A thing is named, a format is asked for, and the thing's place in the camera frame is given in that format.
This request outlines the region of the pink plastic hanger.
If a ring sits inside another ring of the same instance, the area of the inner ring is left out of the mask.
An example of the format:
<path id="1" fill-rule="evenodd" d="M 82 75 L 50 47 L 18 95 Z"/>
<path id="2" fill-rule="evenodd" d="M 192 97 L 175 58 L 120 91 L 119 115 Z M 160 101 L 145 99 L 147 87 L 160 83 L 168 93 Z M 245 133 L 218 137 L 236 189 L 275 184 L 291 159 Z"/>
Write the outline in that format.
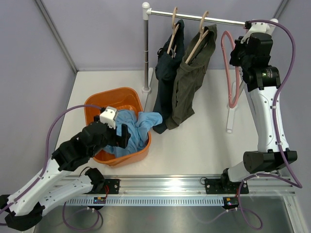
<path id="1" fill-rule="evenodd" d="M 234 49 L 234 40 L 229 31 L 224 31 L 221 37 L 221 49 L 223 54 L 224 66 L 225 66 L 225 74 L 227 80 L 227 91 L 228 91 L 228 106 L 229 108 L 235 108 L 238 104 L 239 97 L 242 94 L 242 91 L 245 87 L 245 82 L 241 79 L 240 70 L 238 67 L 235 67 L 235 77 L 236 77 L 236 89 L 235 96 L 233 97 L 232 87 L 231 87 L 231 78 L 229 73 L 229 63 L 227 60 L 226 50 L 225 50 L 225 37 L 229 39 L 231 44 L 231 48 Z"/>

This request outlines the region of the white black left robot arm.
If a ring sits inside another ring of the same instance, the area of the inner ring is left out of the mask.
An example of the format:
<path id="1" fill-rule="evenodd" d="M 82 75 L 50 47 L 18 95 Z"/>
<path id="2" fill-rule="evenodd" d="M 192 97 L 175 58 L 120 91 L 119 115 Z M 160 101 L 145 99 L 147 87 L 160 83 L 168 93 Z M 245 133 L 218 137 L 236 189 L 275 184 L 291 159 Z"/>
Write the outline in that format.
<path id="1" fill-rule="evenodd" d="M 125 124 L 118 135 L 116 129 L 95 121 L 63 142 L 52 153 L 47 165 L 24 187 L 14 194 L 1 195 L 0 211 L 7 212 L 5 226 L 18 231 L 28 230 L 59 204 L 80 194 L 102 192 L 105 178 L 96 168 L 88 169 L 83 176 L 54 191 L 50 189 L 106 146 L 125 148 L 130 136 Z"/>

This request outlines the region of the olive green shorts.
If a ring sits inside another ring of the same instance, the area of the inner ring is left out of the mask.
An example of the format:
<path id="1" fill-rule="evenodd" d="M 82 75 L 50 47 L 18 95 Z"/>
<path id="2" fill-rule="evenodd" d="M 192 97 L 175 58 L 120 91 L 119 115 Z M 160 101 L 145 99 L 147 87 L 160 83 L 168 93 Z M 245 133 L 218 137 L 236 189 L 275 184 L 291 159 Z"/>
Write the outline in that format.
<path id="1" fill-rule="evenodd" d="M 166 127 L 169 130 L 177 128 L 181 123 L 194 115 L 192 108 L 194 95 L 203 84 L 210 59 L 216 49 L 217 25 L 205 26 L 204 30 L 208 31 L 208 33 L 191 56 L 189 62 L 186 62 L 186 60 L 199 40 L 199 33 L 190 41 L 177 69 L 173 85 L 173 109 L 165 121 Z"/>

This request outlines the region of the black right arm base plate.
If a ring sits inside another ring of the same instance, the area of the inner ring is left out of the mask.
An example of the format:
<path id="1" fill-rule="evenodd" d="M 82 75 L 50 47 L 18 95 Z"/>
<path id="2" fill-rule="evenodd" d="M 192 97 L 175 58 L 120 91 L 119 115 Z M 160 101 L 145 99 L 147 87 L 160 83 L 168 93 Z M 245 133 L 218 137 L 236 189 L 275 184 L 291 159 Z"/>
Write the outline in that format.
<path id="1" fill-rule="evenodd" d="M 228 182 L 223 184 L 221 179 L 204 178 L 207 194 L 237 194 L 241 183 Z"/>

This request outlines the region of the light blue shorts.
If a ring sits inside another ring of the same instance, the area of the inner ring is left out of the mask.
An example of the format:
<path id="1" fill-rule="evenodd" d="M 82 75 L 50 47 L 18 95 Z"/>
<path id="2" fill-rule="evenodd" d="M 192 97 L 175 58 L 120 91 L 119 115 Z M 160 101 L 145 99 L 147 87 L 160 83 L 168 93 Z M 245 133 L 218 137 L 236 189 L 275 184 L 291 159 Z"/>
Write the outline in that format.
<path id="1" fill-rule="evenodd" d="M 139 112 L 136 115 L 131 110 L 119 110 L 116 119 L 117 135 L 121 135 L 121 125 L 125 124 L 131 136 L 126 148 L 106 146 L 104 151 L 113 154 L 116 158 L 139 152 L 146 147 L 150 129 L 160 123 L 162 123 L 162 116 L 157 112 Z"/>

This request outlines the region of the navy blue shorts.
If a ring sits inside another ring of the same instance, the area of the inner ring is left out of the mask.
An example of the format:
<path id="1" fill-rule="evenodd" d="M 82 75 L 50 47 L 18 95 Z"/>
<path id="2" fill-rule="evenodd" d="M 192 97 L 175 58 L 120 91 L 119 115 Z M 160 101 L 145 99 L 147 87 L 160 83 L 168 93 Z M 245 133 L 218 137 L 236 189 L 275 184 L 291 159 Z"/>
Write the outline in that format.
<path id="1" fill-rule="evenodd" d="M 177 23 L 179 24 L 179 28 L 175 34 L 172 46 L 172 49 L 174 49 L 175 52 L 174 58 L 167 54 L 171 38 L 169 38 L 163 47 L 157 52 L 158 59 L 155 67 L 155 76 L 158 80 L 158 86 L 153 111 L 161 114 L 162 123 L 154 126 L 153 130 L 158 134 L 162 134 L 167 129 L 165 120 L 168 119 L 173 111 L 172 96 L 174 80 L 185 52 L 184 21 L 181 19 Z"/>

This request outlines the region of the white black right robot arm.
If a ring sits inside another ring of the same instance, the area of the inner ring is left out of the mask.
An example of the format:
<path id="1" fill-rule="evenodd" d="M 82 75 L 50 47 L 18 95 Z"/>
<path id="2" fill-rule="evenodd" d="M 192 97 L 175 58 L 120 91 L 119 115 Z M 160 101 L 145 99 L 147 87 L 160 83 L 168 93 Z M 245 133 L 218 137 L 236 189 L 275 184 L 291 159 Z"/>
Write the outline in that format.
<path id="1" fill-rule="evenodd" d="M 279 170 L 297 160 L 297 152 L 289 148 L 284 135 L 279 110 L 279 70 L 269 65 L 272 45 L 269 34 L 252 33 L 247 39 L 235 40 L 230 55 L 229 63 L 242 69 L 242 79 L 254 108 L 258 149 L 246 151 L 240 163 L 223 171 L 220 187 L 227 193 L 252 174 Z"/>

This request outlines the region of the beige hanger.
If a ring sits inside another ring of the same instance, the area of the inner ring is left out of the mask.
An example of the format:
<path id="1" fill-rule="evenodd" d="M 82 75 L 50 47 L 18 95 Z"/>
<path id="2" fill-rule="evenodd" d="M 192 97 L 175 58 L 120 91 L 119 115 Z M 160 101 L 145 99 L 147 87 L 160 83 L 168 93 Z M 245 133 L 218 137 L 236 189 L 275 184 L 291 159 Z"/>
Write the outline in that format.
<path id="1" fill-rule="evenodd" d="M 167 54 L 171 55 L 172 58 L 174 58 L 175 56 L 175 52 L 174 52 L 174 49 L 172 49 L 172 46 L 173 46 L 175 34 L 177 33 L 178 28 L 179 28 L 179 24 L 175 23 L 175 17 L 176 17 L 177 12 L 178 12 L 178 7 L 175 7 L 173 10 L 173 15 L 172 15 L 172 35 L 171 35 L 170 43 L 167 49 Z"/>
<path id="2" fill-rule="evenodd" d="M 189 61 L 192 59 L 192 57 L 193 57 L 195 51 L 197 50 L 197 48 L 199 47 L 200 43 L 203 41 L 203 39 L 208 34 L 208 30 L 205 31 L 205 27 L 203 26 L 204 21 L 205 21 L 205 17 L 207 17 L 208 15 L 209 15 L 209 11 L 205 11 L 203 16 L 202 16 L 202 18 L 201 18 L 201 21 L 200 21 L 200 24 L 199 24 L 199 38 L 198 38 L 195 46 L 191 50 L 189 56 L 187 57 L 187 59 L 185 61 L 186 64 L 188 64 Z"/>

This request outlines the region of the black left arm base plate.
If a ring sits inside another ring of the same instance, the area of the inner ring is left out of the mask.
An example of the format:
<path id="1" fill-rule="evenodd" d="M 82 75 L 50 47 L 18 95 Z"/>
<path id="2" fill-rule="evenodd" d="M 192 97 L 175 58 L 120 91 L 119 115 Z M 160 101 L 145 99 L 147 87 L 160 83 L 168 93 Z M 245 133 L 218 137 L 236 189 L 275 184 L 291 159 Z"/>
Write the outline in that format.
<path id="1" fill-rule="evenodd" d="M 98 185 L 92 194 L 106 194 L 108 191 L 109 195 L 118 194 L 120 189 L 120 179 L 105 179 L 103 184 Z"/>

